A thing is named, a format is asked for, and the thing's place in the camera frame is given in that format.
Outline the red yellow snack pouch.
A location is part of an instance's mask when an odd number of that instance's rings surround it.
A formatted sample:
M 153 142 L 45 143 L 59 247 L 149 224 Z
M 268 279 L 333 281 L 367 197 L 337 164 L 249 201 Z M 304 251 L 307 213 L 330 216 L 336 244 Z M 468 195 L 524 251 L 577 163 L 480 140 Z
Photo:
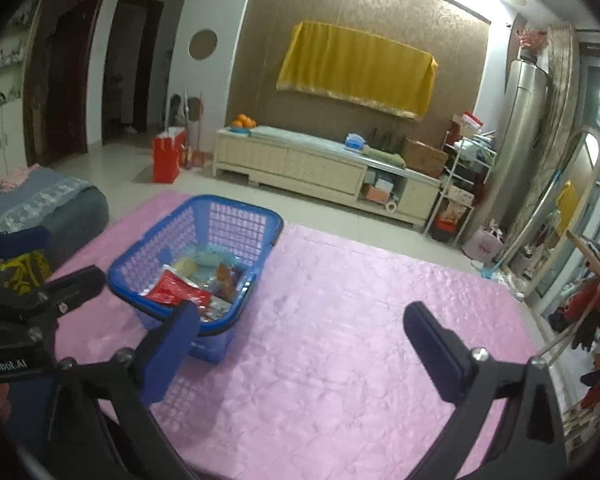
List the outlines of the red yellow snack pouch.
M 178 307 L 182 302 L 189 301 L 197 307 L 210 306 L 211 292 L 189 284 L 184 278 L 171 270 L 164 270 L 157 283 L 143 293 L 143 296 L 167 307 Z

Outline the grey sofa with cover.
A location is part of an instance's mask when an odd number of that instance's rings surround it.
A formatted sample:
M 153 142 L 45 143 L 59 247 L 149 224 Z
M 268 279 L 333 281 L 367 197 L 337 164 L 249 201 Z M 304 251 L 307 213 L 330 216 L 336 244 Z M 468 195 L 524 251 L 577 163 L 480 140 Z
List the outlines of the grey sofa with cover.
M 95 185 L 36 167 L 16 188 L 0 188 L 0 233 L 42 226 L 50 237 L 41 249 L 0 261 L 0 288 L 19 295 L 46 282 L 109 222 L 109 206 Z

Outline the blue plastic basket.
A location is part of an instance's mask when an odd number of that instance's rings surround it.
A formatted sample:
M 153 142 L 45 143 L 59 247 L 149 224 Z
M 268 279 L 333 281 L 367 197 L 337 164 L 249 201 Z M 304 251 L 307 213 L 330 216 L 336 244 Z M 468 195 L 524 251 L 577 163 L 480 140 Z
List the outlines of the blue plastic basket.
M 148 330 L 173 307 L 152 298 L 165 278 L 208 292 L 189 354 L 223 361 L 256 290 L 264 264 L 282 234 L 275 211 L 216 195 L 199 195 L 154 224 L 108 270 L 109 289 L 130 304 Z

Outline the red paper bag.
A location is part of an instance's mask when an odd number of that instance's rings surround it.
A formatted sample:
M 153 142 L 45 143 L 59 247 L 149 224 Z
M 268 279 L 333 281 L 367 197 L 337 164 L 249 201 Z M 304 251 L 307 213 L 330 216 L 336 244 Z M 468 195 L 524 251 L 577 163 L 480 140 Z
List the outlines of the red paper bag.
M 186 131 L 169 127 L 152 138 L 152 176 L 155 183 L 171 184 L 180 174 Z

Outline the pink gift bag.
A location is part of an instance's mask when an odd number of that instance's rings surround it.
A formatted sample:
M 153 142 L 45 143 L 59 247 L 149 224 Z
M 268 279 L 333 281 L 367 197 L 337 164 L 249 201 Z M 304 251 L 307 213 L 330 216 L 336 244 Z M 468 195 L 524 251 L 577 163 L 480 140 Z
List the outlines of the pink gift bag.
M 471 260 L 488 264 L 503 246 L 503 232 L 497 226 L 482 226 L 462 246 L 462 252 Z

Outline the pink quilted tablecloth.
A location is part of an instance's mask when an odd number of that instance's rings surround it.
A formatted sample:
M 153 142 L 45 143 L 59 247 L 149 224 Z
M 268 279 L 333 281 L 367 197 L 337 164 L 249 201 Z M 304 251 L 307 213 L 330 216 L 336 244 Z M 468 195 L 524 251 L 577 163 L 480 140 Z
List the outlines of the pink quilted tablecloth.
M 149 411 L 181 458 L 220 479 L 403 479 L 452 414 L 408 342 L 421 301 L 470 348 L 523 363 L 538 343 L 509 291 L 297 226 L 214 195 L 146 200 L 60 268 L 99 266 L 142 292 L 194 245 L 238 255 L 250 294 Z

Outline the arched floor mirror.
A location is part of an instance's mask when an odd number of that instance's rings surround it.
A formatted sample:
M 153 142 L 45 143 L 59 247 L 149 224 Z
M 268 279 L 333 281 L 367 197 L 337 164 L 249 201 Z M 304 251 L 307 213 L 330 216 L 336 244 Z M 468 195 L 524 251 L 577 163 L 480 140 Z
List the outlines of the arched floor mirror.
M 592 208 L 590 203 L 596 202 L 594 190 L 600 180 L 600 132 L 583 126 L 576 140 L 576 147 L 556 183 L 556 191 L 550 196 L 550 210 L 544 218 L 546 227 L 541 230 L 546 234 L 541 246 L 542 259 L 520 293 L 524 300 L 533 295 L 543 296 L 539 289 L 549 289 L 562 273 L 573 252 L 567 232 L 586 223 L 584 217 Z

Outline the silver standing air conditioner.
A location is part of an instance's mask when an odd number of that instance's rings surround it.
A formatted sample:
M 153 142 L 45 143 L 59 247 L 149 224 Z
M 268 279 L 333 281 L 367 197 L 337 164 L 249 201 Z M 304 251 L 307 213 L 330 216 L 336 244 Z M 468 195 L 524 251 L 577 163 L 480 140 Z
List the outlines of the silver standing air conditioner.
M 496 129 L 495 157 L 482 202 L 475 206 L 468 233 L 494 221 L 507 230 L 528 192 L 547 92 L 547 73 L 526 60 L 510 66 L 504 108 Z

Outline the bowl of oranges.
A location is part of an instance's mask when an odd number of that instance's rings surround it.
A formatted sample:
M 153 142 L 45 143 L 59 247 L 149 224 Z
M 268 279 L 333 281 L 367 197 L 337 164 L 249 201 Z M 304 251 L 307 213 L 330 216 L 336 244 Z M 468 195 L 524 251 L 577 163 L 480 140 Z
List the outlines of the bowl of oranges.
M 257 122 L 245 114 L 237 115 L 228 126 L 231 132 L 248 134 L 253 128 L 257 127 Z

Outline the white metal shelf rack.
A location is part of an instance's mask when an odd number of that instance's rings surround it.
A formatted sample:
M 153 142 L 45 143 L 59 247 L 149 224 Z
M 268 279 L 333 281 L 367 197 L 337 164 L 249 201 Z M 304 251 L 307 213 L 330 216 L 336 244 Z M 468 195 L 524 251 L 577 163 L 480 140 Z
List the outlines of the white metal shelf rack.
M 433 240 L 456 245 L 486 192 L 498 152 L 495 131 L 482 131 L 483 122 L 474 114 L 454 114 L 445 133 L 442 151 L 448 155 L 440 177 L 438 197 L 424 233 Z

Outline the cream tv cabinet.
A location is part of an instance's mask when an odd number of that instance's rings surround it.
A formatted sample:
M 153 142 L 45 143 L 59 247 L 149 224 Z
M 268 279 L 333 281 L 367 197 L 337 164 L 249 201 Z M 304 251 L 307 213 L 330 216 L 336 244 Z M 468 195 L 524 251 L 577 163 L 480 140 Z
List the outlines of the cream tv cabinet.
M 253 185 L 326 200 L 424 226 L 440 191 L 426 174 L 368 158 L 317 136 L 257 127 L 247 133 L 216 133 L 212 174 L 242 174 Z

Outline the cardboard box on cabinet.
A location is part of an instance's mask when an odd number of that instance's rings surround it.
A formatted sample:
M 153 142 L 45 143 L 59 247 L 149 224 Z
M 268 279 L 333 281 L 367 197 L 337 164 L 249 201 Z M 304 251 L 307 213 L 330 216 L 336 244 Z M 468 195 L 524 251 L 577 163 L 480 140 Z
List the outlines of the cardboard box on cabinet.
M 402 157 L 408 169 L 436 179 L 442 175 L 449 159 L 444 151 L 411 139 L 405 140 Z

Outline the yellow cloth tv cover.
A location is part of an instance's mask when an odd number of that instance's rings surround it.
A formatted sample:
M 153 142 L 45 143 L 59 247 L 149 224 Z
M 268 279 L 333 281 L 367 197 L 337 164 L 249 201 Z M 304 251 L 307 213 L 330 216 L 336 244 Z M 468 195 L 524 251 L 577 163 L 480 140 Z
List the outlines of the yellow cloth tv cover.
M 426 51 L 384 36 L 303 21 L 292 29 L 276 80 L 295 91 L 419 122 L 428 112 L 438 63 Z

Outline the red flower vase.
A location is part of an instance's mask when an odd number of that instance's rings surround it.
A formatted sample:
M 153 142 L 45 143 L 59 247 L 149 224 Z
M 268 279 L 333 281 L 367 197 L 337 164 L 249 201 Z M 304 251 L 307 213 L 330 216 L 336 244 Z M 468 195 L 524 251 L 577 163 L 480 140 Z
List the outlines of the red flower vase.
M 519 41 L 518 58 L 536 64 L 546 44 L 546 32 L 524 28 L 517 29 L 516 35 Z

